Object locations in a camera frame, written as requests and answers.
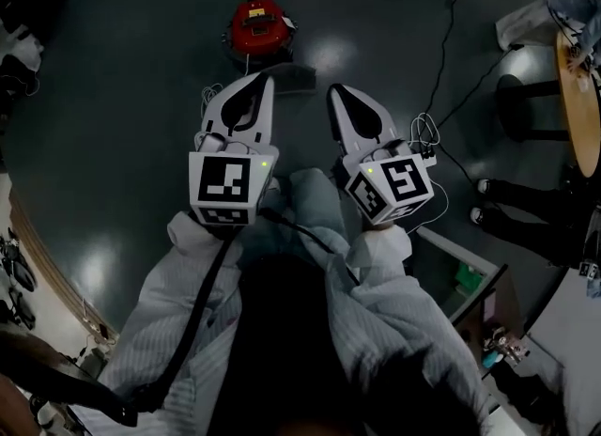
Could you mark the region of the white open box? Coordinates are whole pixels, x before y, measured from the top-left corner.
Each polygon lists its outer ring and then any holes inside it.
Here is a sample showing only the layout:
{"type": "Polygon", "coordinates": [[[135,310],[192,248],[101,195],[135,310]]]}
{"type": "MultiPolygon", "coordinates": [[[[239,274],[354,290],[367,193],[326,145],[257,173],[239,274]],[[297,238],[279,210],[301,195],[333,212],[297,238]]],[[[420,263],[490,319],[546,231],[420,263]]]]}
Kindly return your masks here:
{"type": "Polygon", "coordinates": [[[497,282],[503,268],[437,232],[422,226],[413,241],[413,275],[452,324],[458,324],[497,282]],[[474,268],[484,280],[469,293],[455,281],[460,262],[474,268]]]}

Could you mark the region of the person's right forearm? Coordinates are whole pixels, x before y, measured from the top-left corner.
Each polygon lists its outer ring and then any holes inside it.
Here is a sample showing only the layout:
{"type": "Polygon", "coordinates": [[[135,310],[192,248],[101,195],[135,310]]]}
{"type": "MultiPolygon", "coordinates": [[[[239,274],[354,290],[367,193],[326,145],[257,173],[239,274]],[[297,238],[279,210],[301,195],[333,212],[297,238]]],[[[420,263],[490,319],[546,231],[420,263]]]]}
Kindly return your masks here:
{"type": "Polygon", "coordinates": [[[465,342],[434,299],[406,275],[411,253],[405,230],[389,227],[362,233],[353,243],[326,227],[317,236],[330,248],[312,255],[326,271],[333,344],[347,374],[365,377],[395,353],[426,352],[423,373],[446,378],[466,400],[484,394],[480,372],[465,342]]]}

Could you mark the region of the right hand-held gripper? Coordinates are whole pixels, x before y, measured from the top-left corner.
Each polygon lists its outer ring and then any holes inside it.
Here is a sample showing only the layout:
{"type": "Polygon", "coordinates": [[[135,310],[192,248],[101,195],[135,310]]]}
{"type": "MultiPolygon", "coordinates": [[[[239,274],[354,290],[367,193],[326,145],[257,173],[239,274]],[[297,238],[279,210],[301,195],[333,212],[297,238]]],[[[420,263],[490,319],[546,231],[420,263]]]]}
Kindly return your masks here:
{"type": "Polygon", "coordinates": [[[373,226],[410,216],[434,196],[423,157],[397,129],[388,110],[365,92],[333,84],[327,93],[333,139],[342,152],[348,181],[345,192],[373,226]],[[355,142],[387,142],[348,154],[355,142]]]}

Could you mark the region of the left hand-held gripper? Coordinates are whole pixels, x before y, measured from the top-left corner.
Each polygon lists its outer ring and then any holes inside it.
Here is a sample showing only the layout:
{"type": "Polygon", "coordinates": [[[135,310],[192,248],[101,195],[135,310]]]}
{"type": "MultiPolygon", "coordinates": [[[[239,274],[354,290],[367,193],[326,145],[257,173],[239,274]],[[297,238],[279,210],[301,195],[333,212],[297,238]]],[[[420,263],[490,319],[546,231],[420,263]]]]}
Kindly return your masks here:
{"type": "Polygon", "coordinates": [[[278,160],[278,148],[268,145],[274,92],[274,79],[256,73],[226,86],[208,103],[203,132],[189,154],[190,206],[202,225],[255,222],[278,160]],[[227,136],[254,136],[255,142],[227,136]]]}

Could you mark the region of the white power strip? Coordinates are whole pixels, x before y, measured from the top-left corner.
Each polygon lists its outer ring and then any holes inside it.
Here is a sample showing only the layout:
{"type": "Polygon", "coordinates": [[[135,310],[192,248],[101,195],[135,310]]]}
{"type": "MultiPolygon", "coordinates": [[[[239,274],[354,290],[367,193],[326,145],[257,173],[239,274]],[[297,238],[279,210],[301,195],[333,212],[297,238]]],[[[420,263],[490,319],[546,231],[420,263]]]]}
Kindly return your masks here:
{"type": "Polygon", "coordinates": [[[83,325],[98,345],[114,346],[116,344],[118,335],[111,332],[104,324],[96,324],[89,319],[84,319],[83,325]]]}

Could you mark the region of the black round stool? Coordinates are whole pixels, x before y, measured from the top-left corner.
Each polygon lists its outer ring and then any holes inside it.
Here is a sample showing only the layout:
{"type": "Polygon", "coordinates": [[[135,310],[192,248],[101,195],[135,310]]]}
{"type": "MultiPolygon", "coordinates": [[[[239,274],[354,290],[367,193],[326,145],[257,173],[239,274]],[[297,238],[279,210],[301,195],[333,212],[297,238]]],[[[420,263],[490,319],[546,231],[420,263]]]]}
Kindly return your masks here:
{"type": "Polygon", "coordinates": [[[524,85],[515,75],[504,74],[498,81],[495,102],[498,118],[505,134],[514,142],[567,142],[567,130],[540,130],[533,126],[533,110],[529,99],[557,96],[557,80],[524,85]]]}

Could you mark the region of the person's legs in jeans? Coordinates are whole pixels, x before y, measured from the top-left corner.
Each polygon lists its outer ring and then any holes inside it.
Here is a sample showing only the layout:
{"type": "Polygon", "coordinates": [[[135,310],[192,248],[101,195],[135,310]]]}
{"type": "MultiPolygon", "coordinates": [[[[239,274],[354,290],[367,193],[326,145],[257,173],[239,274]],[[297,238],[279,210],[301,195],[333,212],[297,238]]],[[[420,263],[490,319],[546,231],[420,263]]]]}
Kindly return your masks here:
{"type": "Polygon", "coordinates": [[[282,182],[274,180],[262,207],[307,229],[325,244],[321,246],[290,227],[260,219],[264,254],[294,255],[322,269],[347,254],[349,243],[340,196],[320,169],[302,169],[282,182]]]}

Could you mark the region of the person's left forearm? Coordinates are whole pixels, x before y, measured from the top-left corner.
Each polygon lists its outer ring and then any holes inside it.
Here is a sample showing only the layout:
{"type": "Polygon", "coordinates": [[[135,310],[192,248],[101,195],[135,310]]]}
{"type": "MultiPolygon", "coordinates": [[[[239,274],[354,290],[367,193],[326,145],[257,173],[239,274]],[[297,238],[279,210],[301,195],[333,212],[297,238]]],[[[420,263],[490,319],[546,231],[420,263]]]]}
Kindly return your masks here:
{"type": "Polygon", "coordinates": [[[183,212],[170,251],[146,277],[101,382],[142,413],[214,403],[238,329],[240,242],[226,243],[183,212]]]}

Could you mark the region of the round wooden table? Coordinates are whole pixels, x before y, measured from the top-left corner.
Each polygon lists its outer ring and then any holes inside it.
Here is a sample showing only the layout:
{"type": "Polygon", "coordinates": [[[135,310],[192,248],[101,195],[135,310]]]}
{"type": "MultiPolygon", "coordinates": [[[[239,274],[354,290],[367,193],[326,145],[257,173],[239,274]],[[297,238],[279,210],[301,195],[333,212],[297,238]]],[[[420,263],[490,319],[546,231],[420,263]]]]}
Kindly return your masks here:
{"type": "Polygon", "coordinates": [[[583,68],[571,71],[571,45],[564,33],[555,40],[556,66],[567,130],[581,174],[590,178],[601,157],[601,112],[593,76],[583,68]]]}

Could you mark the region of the red vacuum cleaner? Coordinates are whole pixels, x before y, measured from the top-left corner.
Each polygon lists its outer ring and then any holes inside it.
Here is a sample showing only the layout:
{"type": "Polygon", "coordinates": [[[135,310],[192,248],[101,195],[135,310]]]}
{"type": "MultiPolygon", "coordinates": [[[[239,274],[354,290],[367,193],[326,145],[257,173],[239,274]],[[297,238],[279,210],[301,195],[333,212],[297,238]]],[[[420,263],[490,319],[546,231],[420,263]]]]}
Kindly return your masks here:
{"type": "Polygon", "coordinates": [[[275,64],[292,56],[295,22],[273,1],[240,4],[221,36],[227,54],[241,62],[275,64]]]}

